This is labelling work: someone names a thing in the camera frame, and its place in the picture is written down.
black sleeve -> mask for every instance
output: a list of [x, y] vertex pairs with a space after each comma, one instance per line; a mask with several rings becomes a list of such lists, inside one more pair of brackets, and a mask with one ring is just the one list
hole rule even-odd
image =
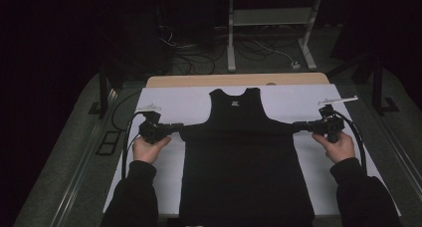
[[132, 162], [127, 178], [114, 190], [101, 226], [157, 226], [157, 199], [152, 187], [155, 173], [155, 167], [149, 163]]
[[385, 186], [378, 178], [366, 176], [356, 158], [343, 160], [330, 171], [338, 184], [343, 227], [402, 226]]

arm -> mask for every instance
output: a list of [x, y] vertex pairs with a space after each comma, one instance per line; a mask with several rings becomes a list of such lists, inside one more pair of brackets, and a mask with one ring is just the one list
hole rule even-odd
[[338, 184], [336, 196], [342, 226], [401, 226], [385, 186], [378, 178], [366, 176], [354, 157], [351, 137], [340, 132], [336, 143], [318, 134], [313, 134], [313, 138], [322, 144], [326, 156], [335, 163], [330, 172]]
[[137, 138], [133, 144], [133, 162], [126, 179], [114, 190], [102, 227], [106, 226], [157, 226], [158, 207], [152, 180], [156, 169], [151, 164], [159, 151], [170, 142], [165, 137], [152, 145]]

tan surface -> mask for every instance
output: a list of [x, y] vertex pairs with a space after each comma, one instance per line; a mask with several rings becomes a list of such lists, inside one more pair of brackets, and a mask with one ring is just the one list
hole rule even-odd
[[326, 78], [326, 75], [322, 73], [157, 76], [149, 78], [146, 87], [264, 86], [268, 84], [325, 85], [329, 84], [329, 81]]

person's left hand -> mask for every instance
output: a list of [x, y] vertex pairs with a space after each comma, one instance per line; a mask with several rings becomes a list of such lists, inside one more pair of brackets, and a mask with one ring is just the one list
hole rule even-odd
[[138, 137], [133, 142], [133, 160], [141, 160], [152, 164], [157, 159], [159, 151], [170, 141], [171, 137], [167, 136], [156, 144], [150, 144], [142, 136]]

person's right hand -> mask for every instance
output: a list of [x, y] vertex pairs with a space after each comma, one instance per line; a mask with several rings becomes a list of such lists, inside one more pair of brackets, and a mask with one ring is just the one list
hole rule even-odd
[[337, 136], [338, 141], [331, 143], [323, 135], [313, 133], [313, 139], [325, 148], [325, 155], [334, 163], [354, 157], [354, 144], [351, 137], [342, 131]]

